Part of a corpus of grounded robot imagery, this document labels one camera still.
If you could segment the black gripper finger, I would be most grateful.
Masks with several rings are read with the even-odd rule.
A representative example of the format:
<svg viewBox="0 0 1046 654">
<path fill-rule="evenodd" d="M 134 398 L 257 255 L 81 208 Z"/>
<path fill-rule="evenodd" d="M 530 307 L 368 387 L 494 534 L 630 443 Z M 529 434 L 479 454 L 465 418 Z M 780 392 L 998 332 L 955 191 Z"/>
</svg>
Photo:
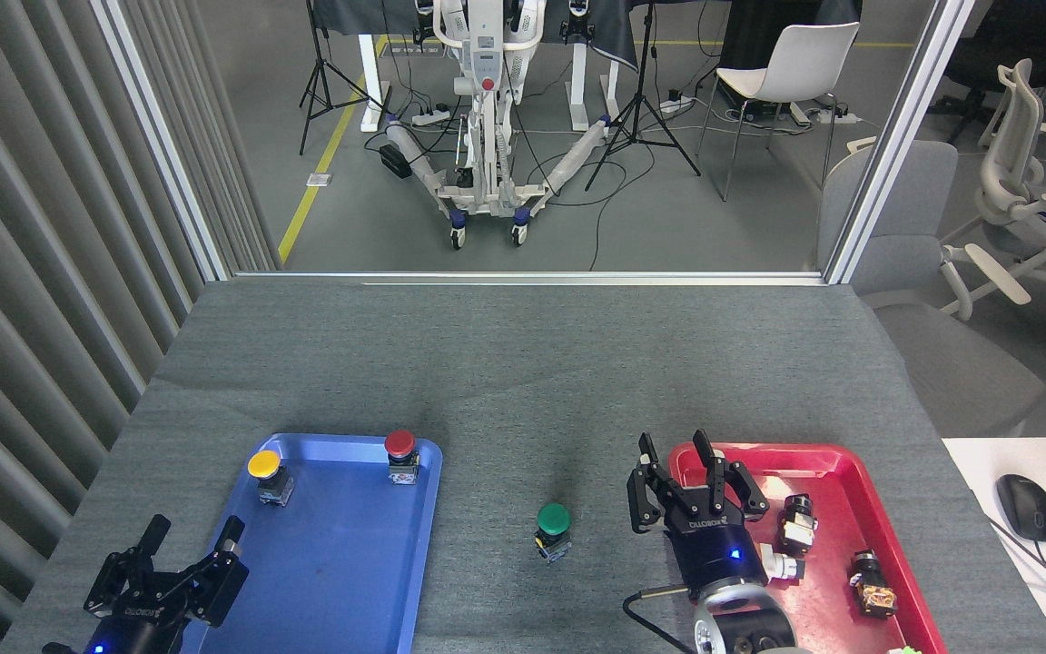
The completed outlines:
<svg viewBox="0 0 1046 654">
<path fill-rule="evenodd" d="M 113 611 L 117 600 L 144 596 L 145 582 L 154 573 L 153 556 L 169 529 L 169 519 L 153 516 L 136 545 L 105 556 L 99 574 L 84 600 L 84 611 L 103 618 Z"/>
<path fill-rule="evenodd" d="M 684 490 L 660 463 L 650 433 L 640 434 L 638 447 L 638 463 L 628 476 L 627 500 L 631 529 L 642 534 L 647 533 L 658 520 L 667 517 L 669 510 L 684 508 Z"/>
<path fill-rule="evenodd" d="M 245 529 L 237 516 L 230 516 L 220 531 L 214 550 L 191 567 L 185 576 L 186 614 L 219 628 L 237 599 L 249 569 L 240 560 L 238 541 Z"/>
<path fill-rule="evenodd" d="M 715 517 L 722 517 L 731 512 L 729 500 L 725 497 L 725 488 L 731 487 L 738 500 L 742 519 L 760 521 L 769 509 L 769 502 L 753 480 L 752 473 L 743 463 L 730 461 L 723 454 L 718 454 L 708 434 L 698 428 L 693 433 L 693 447 L 698 459 L 706 469 L 705 506 Z"/>
</svg>

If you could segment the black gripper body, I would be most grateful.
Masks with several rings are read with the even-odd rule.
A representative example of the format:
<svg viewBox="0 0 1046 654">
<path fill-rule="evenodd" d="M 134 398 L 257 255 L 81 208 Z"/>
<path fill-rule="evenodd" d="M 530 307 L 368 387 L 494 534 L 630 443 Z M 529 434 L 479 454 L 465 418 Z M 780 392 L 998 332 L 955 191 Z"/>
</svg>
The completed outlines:
<svg viewBox="0 0 1046 654">
<path fill-rule="evenodd" d="M 178 653 L 183 630 L 190 624 L 190 614 L 201 595 L 198 585 L 172 590 L 166 585 L 151 585 L 121 593 L 92 588 L 84 608 L 100 614 L 101 621 L 84 651 Z"/>
<path fill-rule="evenodd" d="M 688 597 L 695 603 L 714 583 L 765 585 L 758 548 L 745 529 L 742 509 L 724 500 L 721 512 L 715 512 L 706 504 L 708 494 L 697 494 L 698 498 L 670 500 L 664 508 L 667 535 Z"/>
</svg>

